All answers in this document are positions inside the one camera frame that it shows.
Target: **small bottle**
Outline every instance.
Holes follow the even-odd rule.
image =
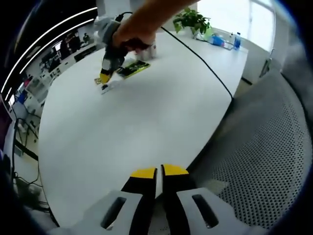
[[[241,36],[240,36],[240,33],[237,33],[237,35],[235,36],[235,41],[234,41],[234,49],[239,50],[240,44],[241,44]]]

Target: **perforated panel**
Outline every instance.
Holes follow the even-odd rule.
[[[294,202],[311,163],[302,106],[286,81],[271,73],[235,100],[194,177],[209,189],[212,179],[227,185],[217,195],[236,217],[268,229]]]

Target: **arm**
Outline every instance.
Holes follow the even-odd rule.
[[[177,12],[197,1],[199,0],[147,0],[116,31],[114,44],[118,46],[132,38],[151,44],[158,28]]]

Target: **window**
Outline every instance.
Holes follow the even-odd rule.
[[[212,27],[237,33],[271,51],[275,19],[271,0],[201,0],[198,11],[211,18]]]

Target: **yellow object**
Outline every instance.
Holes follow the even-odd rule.
[[[187,170],[178,165],[164,164],[164,173],[167,175],[186,175],[189,174]]]
[[[100,80],[103,84],[107,83],[110,79],[111,77],[109,75],[100,73]]]
[[[147,168],[147,169],[139,169],[137,171],[134,171],[131,174],[131,177],[153,179],[155,170],[156,170],[155,167]]]

